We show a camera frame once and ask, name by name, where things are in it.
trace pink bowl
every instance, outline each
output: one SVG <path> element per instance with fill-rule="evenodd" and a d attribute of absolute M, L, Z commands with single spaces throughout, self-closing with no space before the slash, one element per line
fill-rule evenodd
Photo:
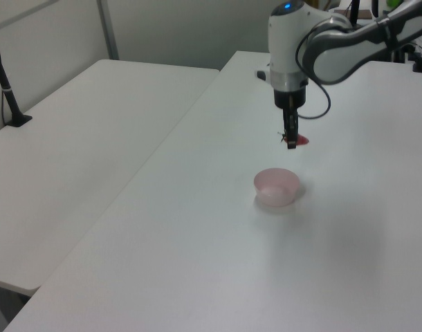
<path fill-rule="evenodd" d="M 254 177 L 257 198 L 269 206 L 285 206 L 295 199 L 300 180 L 292 171 L 283 168 L 269 168 Z"/>

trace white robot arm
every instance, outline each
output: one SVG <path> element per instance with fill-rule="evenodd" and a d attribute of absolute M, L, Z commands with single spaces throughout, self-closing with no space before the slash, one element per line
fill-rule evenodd
<path fill-rule="evenodd" d="M 316 10 L 303 0 L 276 7 L 269 19 L 269 78 L 277 107 L 283 109 L 288 148 L 298 134 L 297 108 L 305 103 L 308 77 L 318 84 L 347 79 L 364 63 L 422 35 L 422 0 L 411 0 L 388 16 L 354 30 L 342 15 Z"/>

